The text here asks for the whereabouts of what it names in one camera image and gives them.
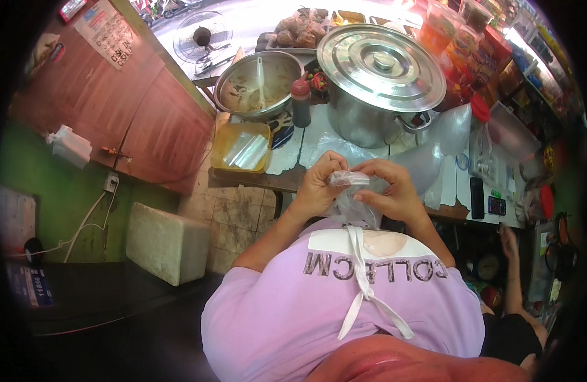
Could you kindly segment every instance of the white tile floor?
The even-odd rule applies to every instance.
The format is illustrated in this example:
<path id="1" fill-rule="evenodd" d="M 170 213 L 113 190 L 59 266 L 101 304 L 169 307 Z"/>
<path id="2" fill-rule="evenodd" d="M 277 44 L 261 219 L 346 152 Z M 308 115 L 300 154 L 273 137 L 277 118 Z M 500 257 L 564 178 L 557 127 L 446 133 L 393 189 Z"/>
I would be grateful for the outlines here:
<path id="1" fill-rule="evenodd" d="M 232 262 L 273 224 L 276 197 L 256 187 L 208 187 L 207 156 L 196 177 L 194 192 L 181 199 L 178 214 L 211 226 L 206 269 L 225 274 Z"/>

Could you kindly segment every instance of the mobile phone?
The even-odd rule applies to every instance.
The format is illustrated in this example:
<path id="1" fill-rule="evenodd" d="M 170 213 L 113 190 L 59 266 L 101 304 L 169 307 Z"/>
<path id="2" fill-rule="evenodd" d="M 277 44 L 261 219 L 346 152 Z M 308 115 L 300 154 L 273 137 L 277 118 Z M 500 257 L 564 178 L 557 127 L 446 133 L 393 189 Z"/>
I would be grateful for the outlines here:
<path id="1" fill-rule="evenodd" d="M 472 196 L 472 219 L 484 219 L 484 187 L 482 179 L 469 179 L 469 193 Z"/>
<path id="2" fill-rule="evenodd" d="M 505 200 L 495 196 L 487 196 L 487 212 L 493 215 L 505 216 Z"/>

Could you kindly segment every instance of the purple t-shirt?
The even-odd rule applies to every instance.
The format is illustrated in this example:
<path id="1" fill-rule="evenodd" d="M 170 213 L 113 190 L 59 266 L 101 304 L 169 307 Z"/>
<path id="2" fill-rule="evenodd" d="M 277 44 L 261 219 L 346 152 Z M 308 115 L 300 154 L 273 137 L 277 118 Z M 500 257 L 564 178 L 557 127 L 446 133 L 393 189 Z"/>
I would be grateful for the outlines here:
<path id="1" fill-rule="evenodd" d="M 233 268 L 225 275 L 202 313 L 204 352 L 221 381 L 300 381 L 343 343 L 379 328 L 404 339 L 384 310 L 363 300 L 338 340 L 360 291 L 353 246 L 340 223 L 324 219 L 263 272 Z M 414 333 L 407 341 L 448 355 L 480 354 L 480 302 L 458 270 L 401 233 L 364 231 L 361 255 L 374 295 Z"/>

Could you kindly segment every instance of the hand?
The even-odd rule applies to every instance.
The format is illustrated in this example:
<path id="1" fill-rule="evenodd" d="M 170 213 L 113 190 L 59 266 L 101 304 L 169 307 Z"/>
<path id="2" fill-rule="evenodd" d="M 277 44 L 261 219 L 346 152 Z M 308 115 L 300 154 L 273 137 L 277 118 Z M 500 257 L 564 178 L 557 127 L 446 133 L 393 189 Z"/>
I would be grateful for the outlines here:
<path id="1" fill-rule="evenodd" d="M 324 213 L 334 198 L 348 187 L 328 185 L 331 173 L 340 170 L 348 170 L 347 160 L 331 150 L 325 152 L 317 163 L 306 171 L 302 186 L 287 210 L 304 222 Z"/>
<path id="2" fill-rule="evenodd" d="M 508 260 L 517 260 L 519 258 L 519 244 L 512 228 L 505 224 L 500 224 L 499 238 L 501 239 L 501 248 Z"/>
<path id="3" fill-rule="evenodd" d="M 404 167 L 384 159 L 371 159 L 351 171 L 361 171 L 368 176 L 375 175 L 389 183 L 389 187 L 382 195 L 368 189 L 357 191 L 353 196 L 356 201 L 374 207 L 389 219 L 403 221 L 407 225 L 418 221 L 422 216 L 427 216 Z"/>

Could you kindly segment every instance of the yellow plastic container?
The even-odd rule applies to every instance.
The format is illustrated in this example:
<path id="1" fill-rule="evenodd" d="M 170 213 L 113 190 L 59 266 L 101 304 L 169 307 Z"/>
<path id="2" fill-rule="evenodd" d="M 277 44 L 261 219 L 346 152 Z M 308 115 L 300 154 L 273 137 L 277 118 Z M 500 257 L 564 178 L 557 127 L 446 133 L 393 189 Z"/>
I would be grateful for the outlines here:
<path id="1" fill-rule="evenodd" d="M 268 141 L 268 149 L 266 150 L 266 154 L 259 160 L 259 163 L 252 170 L 243 170 L 238 167 L 230 167 L 223 162 L 223 158 L 227 155 L 232 146 L 234 146 L 234 143 L 242 133 L 249 133 L 253 135 L 260 134 Z M 216 169 L 224 169 L 238 172 L 266 172 L 266 169 L 270 164 L 269 159 L 270 146 L 272 142 L 271 138 L 272 131 L 270 130 L 270 127 L 266 124 L 223 124 L 218 128 L 217 134 L 215 135 L 215 140 L 213 142 L 213 151 L 211 152 L 211 166 L 213 166 L 213 168 Z"/>

